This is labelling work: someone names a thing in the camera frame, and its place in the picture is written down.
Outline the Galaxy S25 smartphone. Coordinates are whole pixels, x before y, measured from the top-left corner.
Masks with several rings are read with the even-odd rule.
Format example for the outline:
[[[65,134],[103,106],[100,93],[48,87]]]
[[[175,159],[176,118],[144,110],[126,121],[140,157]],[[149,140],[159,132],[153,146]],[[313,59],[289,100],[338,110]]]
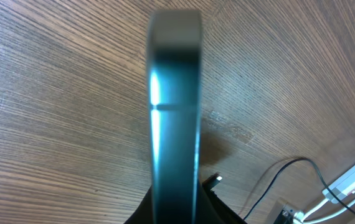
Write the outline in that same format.
[[[155,223],[194,223],[199,166],[202,19],[155,12],[146,46]]]

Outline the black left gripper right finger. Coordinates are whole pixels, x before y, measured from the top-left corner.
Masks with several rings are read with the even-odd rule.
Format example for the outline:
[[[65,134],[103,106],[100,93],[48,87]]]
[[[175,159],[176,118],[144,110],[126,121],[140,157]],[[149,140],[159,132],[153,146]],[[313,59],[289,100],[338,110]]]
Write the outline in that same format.
[[[197,192],[197,222],[200,224],[247,224],[203,182]]]

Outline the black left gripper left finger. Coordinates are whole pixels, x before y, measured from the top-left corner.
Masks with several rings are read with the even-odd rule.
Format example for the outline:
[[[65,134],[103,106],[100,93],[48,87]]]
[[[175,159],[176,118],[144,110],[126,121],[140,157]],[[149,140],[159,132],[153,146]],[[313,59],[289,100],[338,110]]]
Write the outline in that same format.
[[[153,224],[152,187],[149,188],[138,208],[124,224]]]

